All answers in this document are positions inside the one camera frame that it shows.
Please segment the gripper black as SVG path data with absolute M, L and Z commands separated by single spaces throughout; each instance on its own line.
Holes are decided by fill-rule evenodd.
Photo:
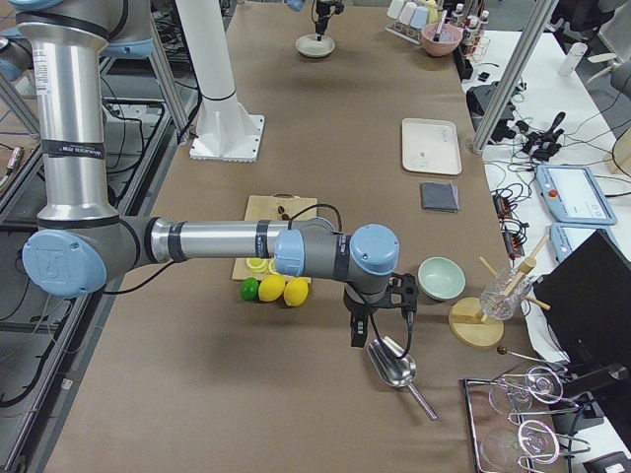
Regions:
M 344 305 L 350 313 L 350 344 L 353 348 L 362 348 L 367 339 L 367 325 L 380 309 L 389 309 L 389 294 L 383 292 L 379 298 L 362 293 L 354 284 L 346 284 L 343 296 Z
M 328 21 L 344 11 L 344 3 L 342 0 L 316 0 L 315 11 L 319 22 Z

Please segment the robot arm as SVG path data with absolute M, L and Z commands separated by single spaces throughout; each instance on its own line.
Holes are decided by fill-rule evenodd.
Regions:
M 19 1 L 19 32 L 32 47 L 47 202 L 24 245 L 23 265 L 44 291 L 64 298 L 101 289 L 149 264 L 193 258 L 273 259 L 289 276 L 342 282 L 351 343 L 365 344 L 379 308 L 393 307 L 402 279 L 399 243 L 369 224 L 347 235 L 306 221 L 172 222 L 123 217 L 109 203 L 99 59 L 148 56 L 146 1 Z
M 286 0 L 285 4 L 294 12 L 300 12 L 306 0 Z M 312 17 L 314 20 L 328 20 L 333 15 L 339 15 L 344 11 L 345 5 L 339 0 L 313 0 Z

